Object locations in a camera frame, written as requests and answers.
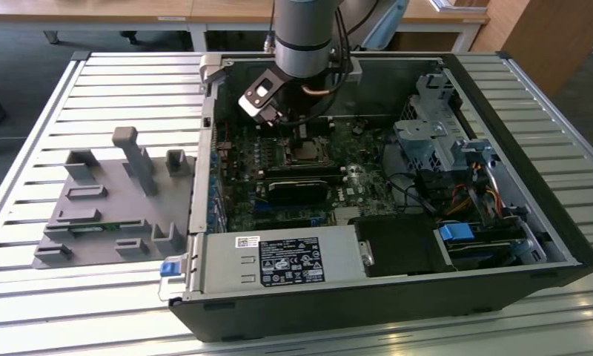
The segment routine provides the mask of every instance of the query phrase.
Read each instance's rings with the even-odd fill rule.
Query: aluminum extrusion table
[[[0,355],[592,355],[593,274],[498,312],[205,344],[158,299],[160,262],[30,269],[72,148],[120,158],[112,132],[133,125],[152,157],[172,148],[196,154],[200,58],[93,53],[68,65],[0,187]],[[593,243],[590,145],[512,60],[458,59]],[[465,115],[482,136],[474,115]],[[316,319],[306,311],[304,317]]]

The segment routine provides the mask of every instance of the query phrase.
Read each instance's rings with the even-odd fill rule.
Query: wooden cabinet
[[[506,51],[548,96],[593,48],[593,0],[492,0],[472,51]]]

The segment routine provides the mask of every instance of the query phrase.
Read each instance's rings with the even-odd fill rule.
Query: power supply label
[[[265,287],[325,282],[318,237],[260,241],[258,256]]]

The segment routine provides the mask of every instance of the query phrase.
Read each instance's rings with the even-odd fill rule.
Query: gray floor
[[[49,45],[41,32],[0,31],[0,101],[9,114],[0,124],[0,137],[28,135],[76,50],[181,50],[174,32],[138,32],[137,46],[113,32],[61,32],[60,38],[58,45]],[[241,47],[244,42],[250,43],[230,40],[232,49],[249,50]],[[252,42],[261,48],[261,39]],[[593,54],[553,102],[593,144]],[[0,183],[22,142],[0,140]]]

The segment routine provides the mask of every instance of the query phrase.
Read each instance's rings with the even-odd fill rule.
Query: desk leg
[[[480,24],[468,24],[458,33],[457,41],[454,41],[453,52],[469,52],[473,46],[476,35],[481,29]]]
[[[46,36],[46,40],[50,45],[56,45],[60,43],[60,37],[57,36],[57,31],[44,31],[44,36]]]
[[[189,24],[193,52],[206,52],[206,24]]]

